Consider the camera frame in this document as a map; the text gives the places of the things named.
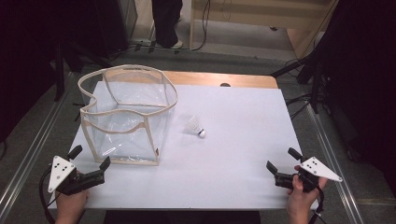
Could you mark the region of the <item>person's left hand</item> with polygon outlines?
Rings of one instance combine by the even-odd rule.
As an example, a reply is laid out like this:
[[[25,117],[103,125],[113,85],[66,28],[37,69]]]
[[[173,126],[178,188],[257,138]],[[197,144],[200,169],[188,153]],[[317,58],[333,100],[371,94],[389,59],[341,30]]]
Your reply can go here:
[[[88,190],[72,195],[61,193],[56,199],[57,217],[55,224],[77,224],[89,197],[90,192]]]

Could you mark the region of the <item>white table board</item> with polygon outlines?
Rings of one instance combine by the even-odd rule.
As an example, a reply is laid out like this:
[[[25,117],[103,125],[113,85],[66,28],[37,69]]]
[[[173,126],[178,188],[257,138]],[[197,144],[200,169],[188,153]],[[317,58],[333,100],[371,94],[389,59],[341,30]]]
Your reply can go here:
[[[266,169],[292,173],[299,142],[279,89],[178,85],[178,102],[157,166],[111,164],[89,209],[262,210],[287,194]],[[183,132],[196,116],[205,138]]]

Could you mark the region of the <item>black metal stand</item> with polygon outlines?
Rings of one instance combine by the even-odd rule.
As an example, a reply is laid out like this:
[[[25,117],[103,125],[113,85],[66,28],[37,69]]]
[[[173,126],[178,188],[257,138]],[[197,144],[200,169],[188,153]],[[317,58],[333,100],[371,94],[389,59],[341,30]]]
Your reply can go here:
[[[64,94],[64,62],[74,72],[80,72],[83,63],[78,57],[79,45],[75,42],[67,41],[59,43],[55,48],[55,74],[56,74],[56,94],[54,101],[58,102]]]
[[[318,96],[319,86],[322,75],[322,66],[317,59],[315,52],[309,53],[302,59],[297,59],[295,62],[284,66],[283,68],[273,72],[271,77],[277,78],[284,74],[287,74],[291,70],[302,67],[296,80],[299,84],[306,84],[309,80],[312,80],[311,93],[309,94],[310,99],[308,103],[311,105],[314,112],[318,113]]]

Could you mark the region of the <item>light wooden shelf unit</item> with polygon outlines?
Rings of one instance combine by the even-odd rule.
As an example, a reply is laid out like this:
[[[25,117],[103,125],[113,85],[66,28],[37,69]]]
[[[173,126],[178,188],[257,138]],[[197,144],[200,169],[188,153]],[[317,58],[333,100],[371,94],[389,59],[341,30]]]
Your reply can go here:
[[[286,28],[298,59],[305,57],[320,32],[325,32],[339,0],[191,0],[190,46],[195,22],[206,3],[210,21]]]

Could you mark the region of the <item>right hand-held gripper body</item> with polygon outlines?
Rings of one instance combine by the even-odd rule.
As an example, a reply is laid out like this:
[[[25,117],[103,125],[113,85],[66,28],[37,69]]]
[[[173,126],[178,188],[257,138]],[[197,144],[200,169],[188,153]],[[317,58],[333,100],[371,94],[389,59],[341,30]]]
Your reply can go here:
[[[327,179],[342,182],[343,178],[332,171],[316,157],[301,159],[300,169],[297,173],[299,179],[303,182],[304,192],[310,192],[318,186],[318,179],[325,177]],[[274,170],[275,185],[281,188],[293,189],[293,175],[280,173]]]

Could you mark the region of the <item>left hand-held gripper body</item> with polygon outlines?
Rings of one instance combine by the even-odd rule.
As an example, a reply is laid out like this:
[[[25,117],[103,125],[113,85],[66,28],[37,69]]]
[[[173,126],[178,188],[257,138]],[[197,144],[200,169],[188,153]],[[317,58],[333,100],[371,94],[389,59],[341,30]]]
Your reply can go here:
[[[72,195],[104,183],[105,172],[100,169],[87,174],[79,173],[75,164],[55,156],[50,169],[48,193],[58,191]]]

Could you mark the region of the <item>clear storage bag beige trim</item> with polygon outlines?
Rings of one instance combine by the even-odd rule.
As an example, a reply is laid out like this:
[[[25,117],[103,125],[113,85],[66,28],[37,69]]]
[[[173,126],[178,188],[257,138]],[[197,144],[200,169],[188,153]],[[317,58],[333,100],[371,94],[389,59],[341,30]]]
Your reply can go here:
[[[81,77],[80,123],[96,161],[157,165],[177,104],[161,70],[125,64]]]

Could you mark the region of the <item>dark cabinet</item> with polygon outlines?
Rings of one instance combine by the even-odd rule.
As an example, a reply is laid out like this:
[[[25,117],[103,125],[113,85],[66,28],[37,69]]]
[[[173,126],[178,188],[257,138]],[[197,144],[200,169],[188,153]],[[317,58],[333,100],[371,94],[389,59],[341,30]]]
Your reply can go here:
[[[105,57],[127,50],[137,21],[135,0],[93,0],[99,25],[99,52]]]

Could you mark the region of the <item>person's dark clothing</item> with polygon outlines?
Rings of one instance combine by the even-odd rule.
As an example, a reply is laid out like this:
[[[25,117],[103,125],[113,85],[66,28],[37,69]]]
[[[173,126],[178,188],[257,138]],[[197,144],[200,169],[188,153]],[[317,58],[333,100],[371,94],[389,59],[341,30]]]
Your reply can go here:
[[[258,211],[107,211],[104,224],[261,224]]]

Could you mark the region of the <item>white shuttlecock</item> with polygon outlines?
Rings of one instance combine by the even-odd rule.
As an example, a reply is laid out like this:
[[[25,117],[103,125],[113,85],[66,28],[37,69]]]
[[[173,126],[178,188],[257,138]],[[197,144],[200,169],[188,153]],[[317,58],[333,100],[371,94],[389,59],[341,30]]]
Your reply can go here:
[[[200,138],[205,138],[205,128],[201,124],[200,120],[194,115],[183,115],[181,117],[183,123],[183,132],[188,134],[196,135]]]

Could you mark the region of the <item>person's right hand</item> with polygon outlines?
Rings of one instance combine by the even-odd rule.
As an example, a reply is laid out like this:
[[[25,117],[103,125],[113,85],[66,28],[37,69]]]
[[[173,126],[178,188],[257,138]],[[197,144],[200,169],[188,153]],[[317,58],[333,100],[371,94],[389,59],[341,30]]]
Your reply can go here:
[[[319,196],[319,190],[313,189],[310,192],[304,192],[303,181],[297,175],[293,176],[292,186],[293,189],[288,191],[287,208],[289,210],[310,210],[311,205]]]

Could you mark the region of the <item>metal floor rail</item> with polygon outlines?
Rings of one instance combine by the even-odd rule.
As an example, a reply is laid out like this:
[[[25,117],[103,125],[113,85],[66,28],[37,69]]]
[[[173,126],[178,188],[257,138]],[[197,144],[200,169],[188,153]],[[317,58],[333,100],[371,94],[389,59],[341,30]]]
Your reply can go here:
[[[17,200],[21,189],[26,182],[28,175],[33,170],[33,166],[38,159],[43,146],[45,145],[50,132],[59,117],[60,111],[64,105],[64,100],[70,92],[76,80],[76,73],[67,72],[65,75],[65,91],[57,102],[50,101],[49,111],[45,114],[44,120],[40,123],[35,138],[32,140],[26,151],[23,153],[17,169],[3,191],[0,192],[0,223],[4,223],[7,216]]]
[[[351,224],[365,224],[355,197],[347,183],[343,170],[333,152],[330,140],[325,133],[325,130],[319,118],[319,114],[315,113],[311,105],[307,107],[307,113],[317,131],[318,141],[320,143],[320,147],[323,151],[327,164],[331,169],[333,169],[343,178],[343,181],[336,182],[335,186],[341,198],[342,204],[346,210],[346,215],[349,219],[349,222]]]

